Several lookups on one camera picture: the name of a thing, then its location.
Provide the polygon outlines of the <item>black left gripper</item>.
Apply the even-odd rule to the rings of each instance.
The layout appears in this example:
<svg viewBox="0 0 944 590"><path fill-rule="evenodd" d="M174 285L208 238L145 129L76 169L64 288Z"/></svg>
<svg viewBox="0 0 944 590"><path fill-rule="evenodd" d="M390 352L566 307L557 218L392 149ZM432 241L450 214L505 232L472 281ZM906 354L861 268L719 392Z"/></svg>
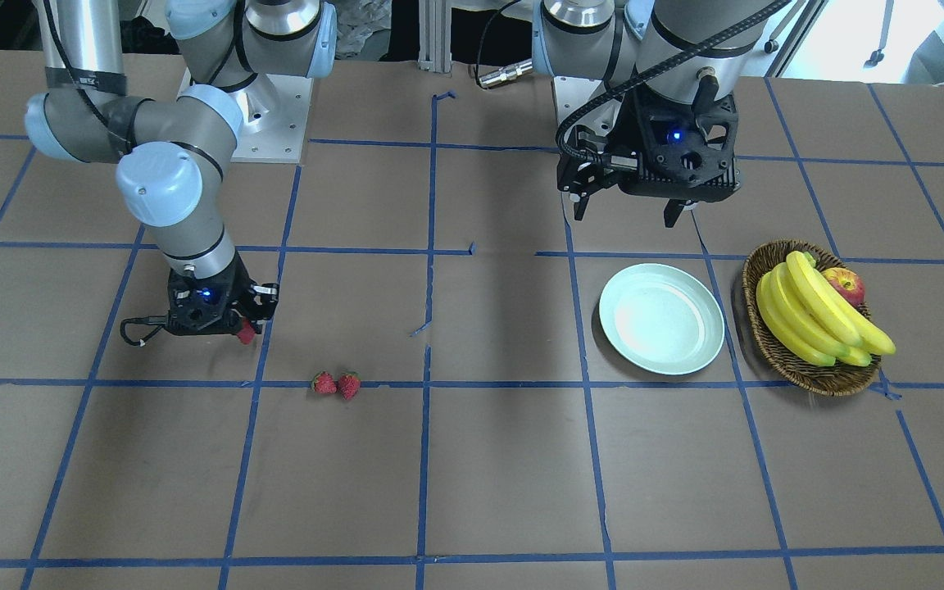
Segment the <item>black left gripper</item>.
<svg viewBox="0 0 944 590"><path fill-rule="evenodd" d="M592 151L604 160L598 165L560 157L558 188L570 193L574 220L584 220L593 194L617 186L636 197L668 199L663 221L671 229L690 201L719 202L741 189L733 94L720 96L704 84L693 91L692 103L682 104L644 84L619 104L607 134L576 125L565 140L567 148Z"/></svg>

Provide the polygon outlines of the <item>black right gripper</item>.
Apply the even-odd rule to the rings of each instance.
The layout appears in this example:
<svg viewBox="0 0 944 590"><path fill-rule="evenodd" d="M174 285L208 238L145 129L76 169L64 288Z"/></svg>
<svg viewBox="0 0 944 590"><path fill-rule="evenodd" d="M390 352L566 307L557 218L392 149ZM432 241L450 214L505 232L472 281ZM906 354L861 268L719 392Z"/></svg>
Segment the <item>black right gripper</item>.
<svg viewBox="0 0 944 590"><path fill-rule="evenodd" d="M239 254L220 273L196 279L171 270L167 280L169 310L165 330L176 336L235 336L243 319L263 333L279 303L279 284L256 284Z"/></svg>

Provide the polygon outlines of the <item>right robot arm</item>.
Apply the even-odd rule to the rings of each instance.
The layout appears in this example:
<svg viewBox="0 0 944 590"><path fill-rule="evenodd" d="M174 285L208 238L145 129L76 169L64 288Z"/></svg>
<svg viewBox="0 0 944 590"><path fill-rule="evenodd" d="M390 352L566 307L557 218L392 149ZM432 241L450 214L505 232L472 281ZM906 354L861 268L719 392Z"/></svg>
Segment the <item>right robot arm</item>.
<svg viewBox="0 0 944 590"><path fill-rule="evenodd" d="M27 137L44 156L112 163L132 216L167 261L169 309L124 319L150 335L228 334L250 343L274 316L279 285L258 284L217 206L244 135L282 117L271 75L324 78L337 11L326 1L169 1L167 22L190 82L171 102L132 96L115 1L38 1L48 90L27 101Z"/></svg>

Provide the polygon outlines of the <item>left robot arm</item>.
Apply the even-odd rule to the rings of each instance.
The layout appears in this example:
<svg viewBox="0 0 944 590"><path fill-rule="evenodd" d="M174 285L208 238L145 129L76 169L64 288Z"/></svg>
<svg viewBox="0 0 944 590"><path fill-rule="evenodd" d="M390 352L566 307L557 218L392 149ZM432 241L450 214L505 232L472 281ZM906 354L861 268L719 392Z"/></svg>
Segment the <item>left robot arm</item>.
<svg viewBox="0 0 944 590"><path fill-rule="evenodd" d="M783 1L539 1L532 64L599 89L561 116L556 184L574 219L618 188L666 200L672 227L742 187L733 90Z"/></svg>

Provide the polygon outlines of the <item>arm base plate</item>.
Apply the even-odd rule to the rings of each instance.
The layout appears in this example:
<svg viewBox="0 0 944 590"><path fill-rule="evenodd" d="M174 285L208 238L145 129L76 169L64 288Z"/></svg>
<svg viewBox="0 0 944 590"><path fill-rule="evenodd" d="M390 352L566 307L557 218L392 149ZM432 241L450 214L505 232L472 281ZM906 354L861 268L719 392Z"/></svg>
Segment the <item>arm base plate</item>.
<svg viewBox="0 0 944 590"><path fill-rule="evenodd" d="M578 108L587 104L592 98L602 96L606 91L606 86L599 79L553 78L556 123L561 124ZM589 147L580 147L579 150L592 150L596 154L603 153L606 149L608 134L615 129L620 108L621 101L614 98L607 104L596 107L587 115L579 117L579 120L566 131L565 141L574 138L579 132L579 127L583 127L583 131L587 132L592 141Z"/></svg>
<svg viewBox="0 0 944 590"><path fill-rule="evenodd" d="M300 163L311 79L234 70L206 85L187 71L181 82L177 101L202 112L184 120L188 150L222 168L228 161Z"/></svg>

